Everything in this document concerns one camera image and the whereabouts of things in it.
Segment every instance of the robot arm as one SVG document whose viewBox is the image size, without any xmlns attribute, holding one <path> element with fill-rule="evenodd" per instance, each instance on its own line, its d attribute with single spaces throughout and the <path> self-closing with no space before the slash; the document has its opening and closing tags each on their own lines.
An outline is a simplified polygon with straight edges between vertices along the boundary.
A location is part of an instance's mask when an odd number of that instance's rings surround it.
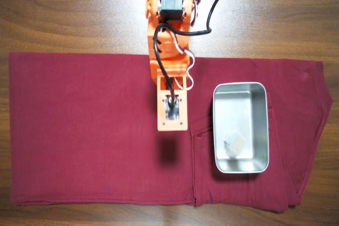
<svg viewBox="0 0 339 226">
<path fill-rule="evenodd" d="M 190 77 L 188 70 L 192 67 L 189 67 L 190 57 L 194 64 L 194 55 L 188 49 L 189 36 L 211 32 L 209 20 L 218 1 L 211 8 L 207 29 L 190 32 L 198 15 L 200 0 L 146 0 L 149 59 L 151 77 L 157 85 L 159 131 L 188 128 L 187 79 Z"/>
</svg>

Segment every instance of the red cloth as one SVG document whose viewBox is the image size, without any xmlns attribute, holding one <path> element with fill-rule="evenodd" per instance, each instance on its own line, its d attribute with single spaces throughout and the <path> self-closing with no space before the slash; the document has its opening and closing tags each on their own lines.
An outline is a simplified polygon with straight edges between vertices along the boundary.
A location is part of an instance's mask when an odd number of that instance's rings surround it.
<svg viewBox="0 0 339 226">
<path fill-rule="evenodd" d="M 189 130 L 158 132 L 148 56 L 11 53 L 15 204 L 300 204 L 332 104 L 323 64 L 198 58 Z M 270 164 L 222 174 L 212 134 L 214 88 L 260 82 L 268 93 Z"/>
</svg>

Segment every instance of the wooden table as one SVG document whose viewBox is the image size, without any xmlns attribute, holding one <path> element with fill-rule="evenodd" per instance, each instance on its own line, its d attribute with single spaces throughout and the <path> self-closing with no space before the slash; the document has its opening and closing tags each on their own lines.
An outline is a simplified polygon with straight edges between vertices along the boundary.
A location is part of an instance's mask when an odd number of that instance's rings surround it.
<svg viewBox="0 0 339 226">
<path fill-rule="evenodd" d="M 214 0 L 202 0 L 195 30 Z M 334 99 L 301 206 L 283 214 L 234 205 L 17 207 L 11 203 L 8 53 L 147 54 L 145 0 L 0 0 L 0 225 L 335 225 L 339 223 L 339 0 L 221 0 L 199 57 L 322 60 Z"/>
</svg>

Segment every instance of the white wire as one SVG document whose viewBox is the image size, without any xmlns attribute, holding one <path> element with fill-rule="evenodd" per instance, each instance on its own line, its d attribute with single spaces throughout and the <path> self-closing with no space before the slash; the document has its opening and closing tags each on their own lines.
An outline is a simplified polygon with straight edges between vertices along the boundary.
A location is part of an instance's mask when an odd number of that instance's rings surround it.
<svg viewBox="0 0 339 226">
<path fill-rule="evenodd" d="M 191 26 L 194 26 L 195 20 L 198 17 L 198 5 L 197 5 L 196 1 L 192 2 L 192 5 L 194 6 L 194 17 L 193 17 L 193 21 L 191 22 Z"/>
<path fill-rule="evenodd" d="M 191 80 L 192 82 L 192 85 L 190 87 L 187 88 L 187 91 L 191 90 L 194 86 L 194 80 L 192 78 L 192 76 L 190 75 L 190 69 L 194 66 L 194 63 L 195 63 L 195 56 L 193 54 L 192 51 L 188 50 L 188 49 L 183 49 L 181 48 L 179 42 L 178 42 L 178 38 L 176 37 L 176 34 L 172 32 L 172 35 L 174 36 L 174 44 L 175 44 L 175 47 L 176 49 L 178 50 L 178 52 L 180 54 L 184 54 L 186 53 L 187 55 L 189 55 L 192 59 L 193 59 L 193 63 L 187 68 L 187 71 L 186 71 L 186 75 L 189 77 L 189 79 Z M 183 90 L 184 88 L 179 84 L 179 82 L 177 81 L 177 79 L 174 77 L 174 80 L 178 86 L 179 89 Z"/>
</svg>

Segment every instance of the black cable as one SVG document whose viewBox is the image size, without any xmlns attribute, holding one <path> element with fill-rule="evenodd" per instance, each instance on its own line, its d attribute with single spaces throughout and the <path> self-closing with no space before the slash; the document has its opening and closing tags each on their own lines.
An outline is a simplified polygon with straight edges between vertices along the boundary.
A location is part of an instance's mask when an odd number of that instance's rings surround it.
<svg viewBox="0 0 339 226">
<path fill-rule="evenodd" d="M 217 3 L 219 2 L 219 0 L 215 0 L 212 7 L 211 7 L 211 10 L 208 14 L 208 17 L 207 17 L 207 22 L 206 22 L 206 30 L 202 30 L 202 31 L 195 31 L 195 32 L 183 32 L 183 31 L 179 31 L 177 29 L 175 29 L 174 27 L 170 26 L 169 24 L 167 23 L 160 23 L 155 32 L 154 32 L 154 52 L 155 52 L 155 56 L 157 58 L 157 61 L 158 61 L 158 64 L 159 64 L 159 67 L 161 69 L 161 72 L 163 73 L 164 77 L 165 77 L 165 80 L 167 82 L 167 85 L 171 91 L 171 96 L 172 96 L 172 99 L 174 99 L 174 88 L 173 88 L 173 85 L 171 83 L 171 80 L 170 80 L 170 77 L 168 76 L 164 66 L 163 66 L 163 63 L 161 61 L 161 58 L 160 58 L 160 54 L 159 54 L 159 50 L 158 50 L 158 33 L 160 31 L 161 28 L 166 28 L 166 29 L 169 29 L 171 30 L 173 33 L 175 34 L 178 34 L 178 35 L 183 35 L 183 36 L 186 36 L 186 37 L 193 37 L 193 36 L 196 36 L 196 35 L 203 35 L 203 34 L 209 34 L 210 32 L 212 32 L 212 29 L 210 28 L 210 20 L 211 20 L 211 17 L 212 17 L 212 13 L 214 11 L 214 8 L 216 7 Z"/>
</svg>

